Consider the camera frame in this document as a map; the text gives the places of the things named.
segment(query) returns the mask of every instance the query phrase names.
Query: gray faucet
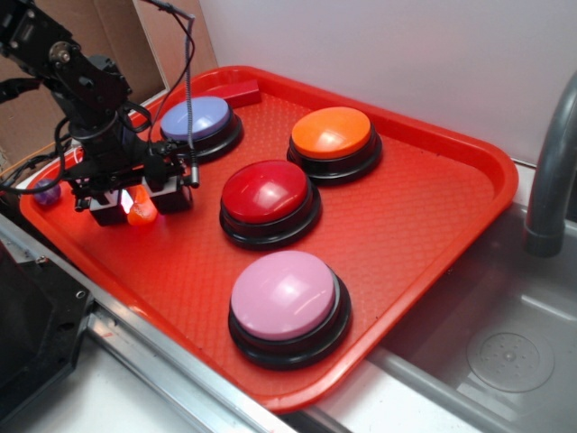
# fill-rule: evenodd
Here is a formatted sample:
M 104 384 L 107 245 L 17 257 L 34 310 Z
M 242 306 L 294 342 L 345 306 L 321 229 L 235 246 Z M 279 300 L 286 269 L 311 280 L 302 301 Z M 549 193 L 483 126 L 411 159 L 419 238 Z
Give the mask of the gray faucet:
M 561 251 L 565 217 L 573 196 L 577 204 L 577 72 L 554 111 L 539 156 L 527 210 L 523 246 L 539 257 Z

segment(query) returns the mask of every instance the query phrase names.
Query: metal sink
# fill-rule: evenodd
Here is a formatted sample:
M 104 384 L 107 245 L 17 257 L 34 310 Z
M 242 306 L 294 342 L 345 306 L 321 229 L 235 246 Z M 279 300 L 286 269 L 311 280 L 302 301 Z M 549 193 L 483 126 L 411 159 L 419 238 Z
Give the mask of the metal sink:
M 524 217 L 506 211 L 371 358 L 398 359 L 399 379 L 483 431 L 574 432 L 577 226 L 540 259 L 522 250 Z

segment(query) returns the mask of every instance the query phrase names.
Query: plastic tray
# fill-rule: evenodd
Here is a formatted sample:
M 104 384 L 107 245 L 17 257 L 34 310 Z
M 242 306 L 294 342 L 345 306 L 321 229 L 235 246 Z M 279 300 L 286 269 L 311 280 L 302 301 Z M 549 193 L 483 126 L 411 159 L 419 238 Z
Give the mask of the plastic tray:
M 517 171 L 490 144 L 262 70 L 215 69 L 194 78 L 193 89 L 198 94 L 253 79 L 261 102 L 235 108 L 243 141 L 201 166 L 192 211 L 160 216 L 148 226 L 101 227 L 88 212 L 73 210 L 68 185 L 58 205 L 39 207 L 24 197 L 22 211 L 93 281 L 265 407 L 286 412 L 321 398 L 368 354 L 508 206 Z M 179 89 L 165 109 L 182 99 Z M 318 364 L 269 371 L 247 361 L 229 337 L 234 281 L 265 253 L 225 239 L 220 196 L 228 178 L 247 164 L 284 160 L 295 122 L 327 106 L 362 110 L 381 135 L 383 160 L 361 180 L 321 188 L 319 225 L 289 249 L 315 254 L 343 279 L 353 325 Z

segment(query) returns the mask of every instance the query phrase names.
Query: cardboard box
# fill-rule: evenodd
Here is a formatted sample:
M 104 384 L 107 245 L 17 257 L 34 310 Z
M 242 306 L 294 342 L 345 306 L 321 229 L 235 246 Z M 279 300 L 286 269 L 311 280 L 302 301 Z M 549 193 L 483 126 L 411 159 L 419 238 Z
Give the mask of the cardboard box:
M 197 1 L 174 5 L 197 16 L 197 54 L 193 73 L 216 66 Z M 141 103 L 174 84 L 184 66 L 184 33 L 174 19 L 139 0 L 37 0 L 35 4 L 72 32 L 87 57 L 114 60 Z M 0 58 L 0 81 L 28 77 L 10 60 Z M 41 88 L 0 105 L 0 172 L 53 141 L 63 113 L 50 91 Z

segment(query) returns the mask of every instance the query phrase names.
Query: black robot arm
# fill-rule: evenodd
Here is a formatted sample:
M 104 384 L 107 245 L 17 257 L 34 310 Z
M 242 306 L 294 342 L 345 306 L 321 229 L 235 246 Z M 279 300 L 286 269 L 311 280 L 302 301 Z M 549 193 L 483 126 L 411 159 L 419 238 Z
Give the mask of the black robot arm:
M 141 183 L 161 213 L 190 208 L 189 147 L 137 136 L 128 116 L 132 90 L 112 60 L 85 57 L 72 34 L 32 0 L 0 3 L 0 53 L 33 76 L 2 83 L 0 95 L 7 100 L 42 83 L 68 119 L 70 137 L 82 145 L 83 161 L 62 173 L 76 210 L 89 208 L 101 225 L 122 222 L 121 191 Z

